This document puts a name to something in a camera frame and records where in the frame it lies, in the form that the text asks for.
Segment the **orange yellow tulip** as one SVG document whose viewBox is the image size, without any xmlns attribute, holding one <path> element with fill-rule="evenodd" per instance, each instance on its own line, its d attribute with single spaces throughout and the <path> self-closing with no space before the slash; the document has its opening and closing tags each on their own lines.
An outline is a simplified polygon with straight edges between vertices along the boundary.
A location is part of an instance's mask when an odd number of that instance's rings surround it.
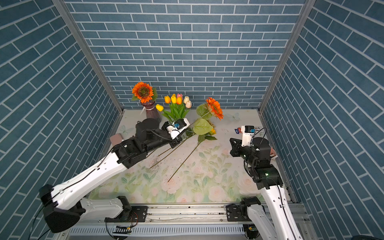
<svg viewBox="0 0 384 240">
<path fill-rule="evenodd" d="M 177 96 L 175 94 L 173 94 L 171 96 L 171 104 L 170 104 L 170 109 L 171 109 L 171 113 L 172 113 L 172 116 L 173 116 L 173 119 L 174 121 L 177 120 L 177 114 L 178 114 L 178 111 L 176 109 L 177 107 Z"/>
</svg>

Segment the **red orange tulip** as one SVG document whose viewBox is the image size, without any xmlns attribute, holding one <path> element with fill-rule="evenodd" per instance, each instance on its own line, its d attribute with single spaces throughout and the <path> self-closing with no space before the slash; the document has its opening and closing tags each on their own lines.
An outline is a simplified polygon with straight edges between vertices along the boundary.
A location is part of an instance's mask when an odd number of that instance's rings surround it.
<svg viewBox="0 0 384 240">
<path fill-rule="evenodd" d="M 180 110 L 181 110 L 181 107 L 182 107 L 182 104 L 183 104 L 183 98 L 177 98 L 177 102 L 176 102 L 176 104 L 177 104 L 177 111 L 176 111 L 176 113 L 177 113 L 177 116 L 178 116 L 178 119 L 181 119 L 181 112 L 180 112 Z"/>
</svg>

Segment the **orange gerbera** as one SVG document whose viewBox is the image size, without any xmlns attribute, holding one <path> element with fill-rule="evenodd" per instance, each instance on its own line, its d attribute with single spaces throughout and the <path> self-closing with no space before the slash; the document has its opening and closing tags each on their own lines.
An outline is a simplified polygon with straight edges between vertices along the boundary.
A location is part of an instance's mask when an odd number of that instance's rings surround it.
<svg viewBox="0 0 384 240">
<path fill-rule="evenodd" d="M 142 104 L 156 101 L 158 98 L 157 89 L 144 82 L 137 83 L 132 90 L 132 101 L 140 101 Z"/>
<path fill-rule="evenodd" d="M 172 150 L 168 155 L 173 153 L 178 147 L 180 147 L 186 140 L 193 137 L 194 135 L 204 135 L 211 131 L 213 128 L 207 120 L 209 120 L 212 116 L 223 119 L 223 110 L 221 109 L 220 103 L 213 98 L 206 99 L 205 104 L 201 104 L 197 107 L 197 114 L 199 118 L 196 119 L 192 124 L 191 128 L 187 128 L 186 139 L 183 140 L 179 146 L 177 146 L 174 150 Z"/>
</svg>

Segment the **white tulip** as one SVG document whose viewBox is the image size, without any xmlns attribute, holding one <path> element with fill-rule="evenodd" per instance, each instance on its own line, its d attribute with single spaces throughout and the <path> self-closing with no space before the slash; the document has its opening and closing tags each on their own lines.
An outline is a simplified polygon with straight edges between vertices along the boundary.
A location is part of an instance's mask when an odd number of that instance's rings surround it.
<svg viewBox="0 0 384 240">
<path fill-rule="evenodd" d="M 190 98 L 188 96 L 185 96 L 184 100 L 183 100 L 183 103 L 184 103 L 184 101 L 188 101 L 188 100 L 190 100 Z"/>
</svg>

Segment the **yellow sunflower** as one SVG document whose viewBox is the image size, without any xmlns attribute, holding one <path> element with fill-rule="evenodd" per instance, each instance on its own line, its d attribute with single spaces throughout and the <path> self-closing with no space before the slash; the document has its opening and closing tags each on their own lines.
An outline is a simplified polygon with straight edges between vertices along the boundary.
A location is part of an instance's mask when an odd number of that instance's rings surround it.
<svg viewBox="0 0 384 240">
<path fill-rule="evenodd" d="M 214 137 L 215 134 L 216 134 L 216 130 L 215 130 L 215 128 L 212 128 L 211 131 L 209 131 L 208 133 L 206 133 L 206 134 L 204 134 L 204 135 L 199 135 L 199 136 L 198 136 L 198 144 L 197 144 L 196 147 L 191 151 L 191 153 L 186 157 L 186 159 L 181 163 L 181 165 L 176 169 L 176 171 L 171 175 L 171 177 L 169 178 L 168 182 L 171 181 L 171 179 L 174 177 L 174 175 L 179 171 L 179 169 L 183 166 L 183 164 L 188 160 L 188 158 L 193 154 L 193 152 L 199 147 L 199 145 L 200 145 L 204 140 L 210 140 L 210 141 L 217 140 L 217 138 Z"/>
</svg>

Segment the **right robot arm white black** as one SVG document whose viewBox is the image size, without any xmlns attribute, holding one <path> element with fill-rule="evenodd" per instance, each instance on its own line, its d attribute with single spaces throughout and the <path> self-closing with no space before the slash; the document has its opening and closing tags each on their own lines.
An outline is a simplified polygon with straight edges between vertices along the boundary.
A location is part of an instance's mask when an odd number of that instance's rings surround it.
<svg viewBox="0 0 384 240">
<path fill-rule="evenodd" d="M 257 185 L 272 219 L 267 218 L 257 197 L 241 200 L 242 217 L 253 222 L 264 240 L 301 240 L 302 235 L 286 199 L 283 181 L 279 171 L 271 164 L 272 148 L 269 141 L 256 137 L 247 144 L 240 139 L 230 138 L 230 144 L 231 156 L 244 160 L 245 171 Z"/>
</svg>

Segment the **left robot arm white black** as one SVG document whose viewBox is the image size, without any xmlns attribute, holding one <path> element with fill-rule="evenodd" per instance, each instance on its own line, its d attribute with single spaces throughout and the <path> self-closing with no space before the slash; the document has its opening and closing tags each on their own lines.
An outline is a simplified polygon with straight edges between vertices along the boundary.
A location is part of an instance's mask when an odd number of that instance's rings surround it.
<svg viewBox="0 0 384 240">
<path fill-rule="evenodd" d="M 50 231 L 60 233 L 84 220 L 105 219 L 112 223 L 131 221 L 134 213 L 126 197 L 91 201 L 86 194 L 146 159 L 150 151 L 164 145 L 170 145 L 171 148 L 177 146 L 182 142 L 181 136 L 190 123 L 184 118 L 174 124 L 166 122 L 161 128 L 159 125 L 156 119 L 138 122 L 135 136 L 113 146 L 94 165 L 62 184 L 41 187 L 42 211 Z"/>
</svg>

